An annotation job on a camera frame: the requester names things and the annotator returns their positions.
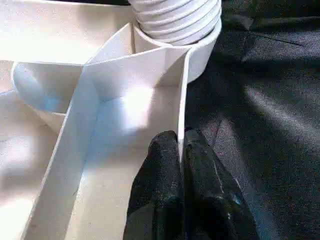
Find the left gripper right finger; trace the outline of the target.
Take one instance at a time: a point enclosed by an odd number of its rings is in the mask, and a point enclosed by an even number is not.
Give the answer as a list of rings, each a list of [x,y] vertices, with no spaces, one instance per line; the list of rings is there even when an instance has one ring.
[[[189,240],[260,238],[236,180],[198,129],[185,132],[183,170]]]

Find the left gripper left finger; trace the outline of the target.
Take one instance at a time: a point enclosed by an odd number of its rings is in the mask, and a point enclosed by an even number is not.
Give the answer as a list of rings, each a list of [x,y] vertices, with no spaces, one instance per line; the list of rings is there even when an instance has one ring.
[[[177,135],[168,130],[150,142],[131,186],[125,240],[180,240],[184,196]]]

